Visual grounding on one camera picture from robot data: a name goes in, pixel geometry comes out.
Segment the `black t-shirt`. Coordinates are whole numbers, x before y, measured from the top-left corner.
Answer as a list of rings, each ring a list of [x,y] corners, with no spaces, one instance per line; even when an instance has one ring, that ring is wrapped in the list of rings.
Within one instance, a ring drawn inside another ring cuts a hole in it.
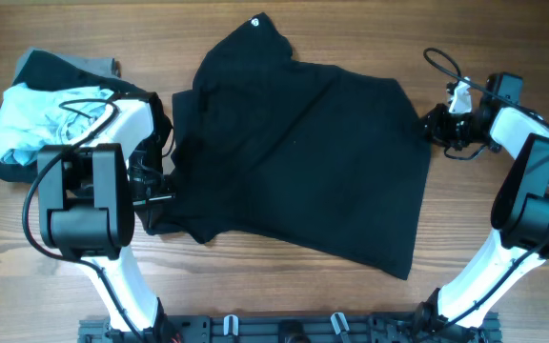
[[[396,80],[297,61],[260,13],[172,105],[174,196],[148,233],[249,232],[408,277],[431,149]]]

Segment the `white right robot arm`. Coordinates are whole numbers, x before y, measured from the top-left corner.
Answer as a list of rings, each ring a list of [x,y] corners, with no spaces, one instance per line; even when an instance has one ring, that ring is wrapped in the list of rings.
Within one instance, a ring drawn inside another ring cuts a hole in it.
[[[419,121],[422,135],[443,148],[497,147],[514,160],[491,210],[492,229],[452,281],[421,303],[414,334],[469,342],[491,308],[531,270],[549,260],[549,125],[515,107],[483,105],[451,112],[437,105]]]

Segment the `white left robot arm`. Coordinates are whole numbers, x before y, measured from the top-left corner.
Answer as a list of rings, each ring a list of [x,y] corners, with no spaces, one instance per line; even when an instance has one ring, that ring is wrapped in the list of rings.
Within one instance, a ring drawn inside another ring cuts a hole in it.
[[[162,148],[172,130],[153,92],[115,92],[60,102],[74,136],[37,154],[36,198],[45,256],[75,264],[91,280],[108,319],[104,342],[168,342],[161,301],[133,255],[136,209],[168,198]]]

